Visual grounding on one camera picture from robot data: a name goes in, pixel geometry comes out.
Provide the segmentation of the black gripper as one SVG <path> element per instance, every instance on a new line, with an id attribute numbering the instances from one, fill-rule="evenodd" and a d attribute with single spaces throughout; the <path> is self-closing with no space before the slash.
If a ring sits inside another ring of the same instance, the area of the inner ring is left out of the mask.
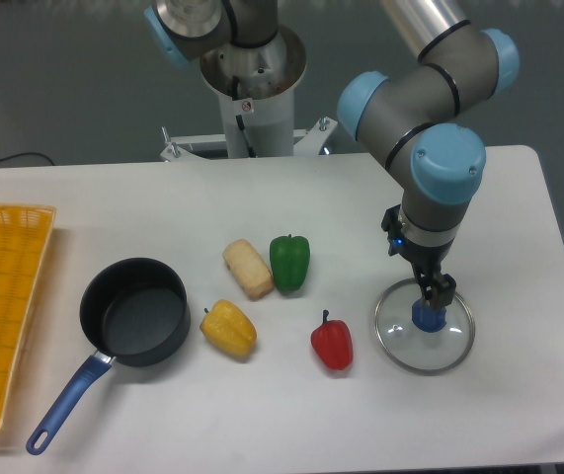
<path id="1" fill-rule="evenodd" d="M 454 229 L 425 230 L 415 225 L 400 205 L 385 211 L 381 228 L 386 233 L 389 255 L 399 255 L 412 266 L 421 292 L 420 305 L 436 311 L 449 306 L 456 281 L 442 274 L 442 261 L 454 240 Z"/>

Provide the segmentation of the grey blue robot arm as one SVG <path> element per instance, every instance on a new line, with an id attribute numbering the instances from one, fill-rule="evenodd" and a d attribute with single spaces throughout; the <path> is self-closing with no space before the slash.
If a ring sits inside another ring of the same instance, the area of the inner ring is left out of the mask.
<path id="1" fill-rule="evenodd" d="M 359 75 L 342 92 L 337 117 L 401 186 L 402 201 L 382 220 L 389 251 L 412 266 L 423 303 L 441 310 L 456 289 L 441 263 L 486 162 L 478 135 L 455 119 L 508 89 L 520 57 L 509 36 L 476 30 L 454 1 L 388 1 L 384 8 L 418 66 L 396 80 Z M 292 151 L 293 91 L 307 58 L 276 2 L 154 1 L 144 17 L 171 64 L 199 64 L 220 104 L 230 157 Z"/>

